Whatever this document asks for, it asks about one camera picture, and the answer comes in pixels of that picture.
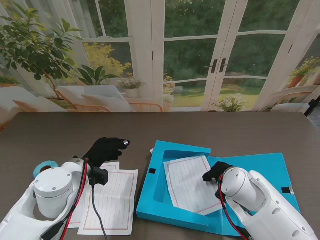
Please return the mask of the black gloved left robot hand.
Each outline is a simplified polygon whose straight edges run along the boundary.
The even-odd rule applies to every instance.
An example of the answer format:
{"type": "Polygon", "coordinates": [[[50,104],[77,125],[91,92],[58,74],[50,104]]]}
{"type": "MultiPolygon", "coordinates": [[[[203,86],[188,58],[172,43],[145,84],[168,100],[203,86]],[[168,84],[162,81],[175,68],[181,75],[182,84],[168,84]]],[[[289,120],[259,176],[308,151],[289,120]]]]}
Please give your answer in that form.
{"type": "Polygon", "coordinates": [[[102,137],[98,139],[91,149],[83,156],[91,167],[100,168],[105,162],[117,161],[126,150],[130,141],[120,138],[102,137]]]}

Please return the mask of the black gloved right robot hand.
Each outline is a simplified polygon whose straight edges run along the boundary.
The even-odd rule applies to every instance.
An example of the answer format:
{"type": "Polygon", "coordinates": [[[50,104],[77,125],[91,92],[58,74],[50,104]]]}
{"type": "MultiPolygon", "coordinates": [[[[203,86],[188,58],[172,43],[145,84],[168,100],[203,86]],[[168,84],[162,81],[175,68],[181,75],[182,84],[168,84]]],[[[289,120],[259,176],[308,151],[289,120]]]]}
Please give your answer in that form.
{"type": "Polygon", "coordinates": [[[204,182],[211,182],[215,179],[216,183],[219,183],[220,177],[233,165],[229,165],[225,162],[218,161],[208,172],[206,172],[202,179],[204,182]]]}

